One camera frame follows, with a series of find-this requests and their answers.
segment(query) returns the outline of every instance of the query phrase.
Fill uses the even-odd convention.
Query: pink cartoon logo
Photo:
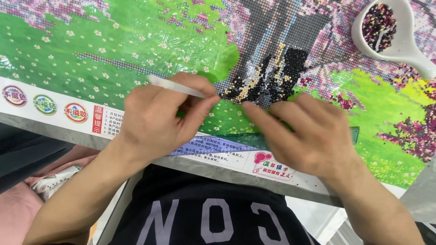
[[[273,156],[271,154],[265,154],[263,152],[258,152],[256,155],[254,155],[254,163],[258,164],[265,160],[271,159]]]

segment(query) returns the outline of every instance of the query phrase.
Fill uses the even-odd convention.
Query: table
[[[5,113],[0,113],[0,123],[93,149],[102,150],[109,143],[109,140],[104,138]],[[436,195],[434,195],[434,190],[436,189],[435,162],[436,158],[434,157],[413,185],[400,198],[416,221],[436,223]],[[308,192],[287,184],[179,157],[163,157],[153,163],[229,183],[254,185],[286,196],[341,206],[341,202],[337,197]]]

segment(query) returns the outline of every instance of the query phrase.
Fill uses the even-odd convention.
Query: black shirt
[[[150,165],[110,245],[319,245],[271,191]]]

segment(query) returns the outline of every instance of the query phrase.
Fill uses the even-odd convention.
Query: white pen
[[[200,98],[203,98],[203,99],[208,97],[203,92],[200,92],[198,90],[189,88],[187,86],[183,86],[182,84],[178,84],[178,83],[175,83],[175,82],[170,81],[170,80],[166,80],[166,79],[157,77],[155,75],[148,75],[148,80],[154,86],[159,86],[159,87],[162,87],[162,88],[166,88],[166,89],[170,89],[170,90],[173,90],[173,91],[176,91],[176,92],[180,92],[180,93],[184,93],[184,94],[200,97]]]

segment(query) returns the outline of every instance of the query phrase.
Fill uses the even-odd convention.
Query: diamond painting
[[[0,76],[123,110],[148,74],[203,75],[222,98],[199,129],[211,135],[257,132],[241,102],[311,94],[347,110],[372,173],[407,189],[436,151],[436,81],[356,49],[351,25],[369,3],[0,0]],[[436,6],[410,4],[436,62]]]

